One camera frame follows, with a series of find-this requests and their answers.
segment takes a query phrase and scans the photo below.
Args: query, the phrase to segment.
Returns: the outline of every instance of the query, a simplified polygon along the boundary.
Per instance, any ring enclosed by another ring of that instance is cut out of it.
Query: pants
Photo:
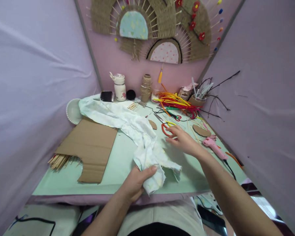
[[[191,236],[206,235],[194,200],[187,198],[131,207],[120,227],[118,236],[127,236],[134,230],[154,222],[176,226]]]

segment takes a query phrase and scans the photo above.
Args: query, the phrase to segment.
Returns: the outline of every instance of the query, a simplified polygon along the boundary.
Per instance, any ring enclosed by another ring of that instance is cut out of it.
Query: pink wall
[[[154,82],[157,81],[161,63],[148,61],[141,58],[140,62],[132,61],[132,55],[129,55],[119,49],[120,44],[115,42],[114,35],[101,35],[94,33],[91,27],[91,20],[87,15],[90,15],[91,1],[90,0],[77,0],[82,12],[85,27],[87,29],[88,37],[91,43],[93,54],[99,69],[100,77],[102,80],[104,90],[113,90],[113,81],[109,77],[109,72],[113,74],[120,73],[126,77],[127,90],[133,89],[138,93],[141,86],[141,78],[144,74],[148,73],[152,76]],[[210,14],[212,18],[217,11],[222,7],[224,12],[221,17],[224,18],[224,22],[214,27],[216,31],[219,27],[226,28],[230,18],[239,5],[241,0],[223,1],[219,7],[216,7]],[[208,8],[210,9],[216,4],[217,0],[210,1]],[[216,17],[213,20],[213,24],[218,22],[220,17]],[[191,77],[197,80],[204,69],[208,59],[185,64],[164,64],[162,83],[165,85],[168,91],[176,92],[179,87],[188,85],[191,82]]]

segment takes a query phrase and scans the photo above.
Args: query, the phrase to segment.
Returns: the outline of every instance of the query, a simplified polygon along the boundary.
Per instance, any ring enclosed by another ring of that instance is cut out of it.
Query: bundle of wooden sticks
[[[66,168],[66,166],[68,165],[70,160],[71,160],[70,164],[72,164],[75,159],[78,159],[78,157],[70,156],[70,155],[56,154],[48,161],[48,163],[49,163],[51,169],[56,169],[58,171],[63,166]]]
[[[132,103],[129,107],[127,107],[129,110],[134,110],[137,108],[139,104],[138,103]]]

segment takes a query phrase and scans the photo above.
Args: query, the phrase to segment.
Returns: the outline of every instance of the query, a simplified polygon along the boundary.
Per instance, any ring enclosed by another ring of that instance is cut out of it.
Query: cardboard
[[[197,125],[193,125],[192,126],[194,131],[198,134],[198,135],[201,135],[203,137],[209,137],[211,136],[211,132],[206,130],[206,129],[203,129],[201,128],[200,126],[197,126]]]
[[[151,121],[151,120],[148,120],[150,122],[150,125],[152,126],[152,129],[155,129],[157,130],[157,126],[156,124],[154,123],[154,121]]]
[[[79,182],[100,183],[117,131],[83,117],[55,153],[77,156],[82,160],[83,171]]]

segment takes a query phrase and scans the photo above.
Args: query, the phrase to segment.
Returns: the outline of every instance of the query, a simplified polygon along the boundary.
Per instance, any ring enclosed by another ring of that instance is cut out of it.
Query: lavender fabric
[[[205,192],[196,193],[175,193],[175,194],[151,194],[141,196],[135,205],[147,205],[152,203],[170,202],[174,200],[186,199],[200,195]],[[72,205],[104,205],[112,197],[112,194],[98,195],[54,195],[54,196],[31,196],[28,204],[51,204],[68,203]]]
[[[245,1],[204,78],[239,70],[212,90],[231,111],[214,101],[208,122],[295,234],[295,0]]]
[[[0,235],[72,129],[68,101],[98,92],[73,1],[0,1]]]

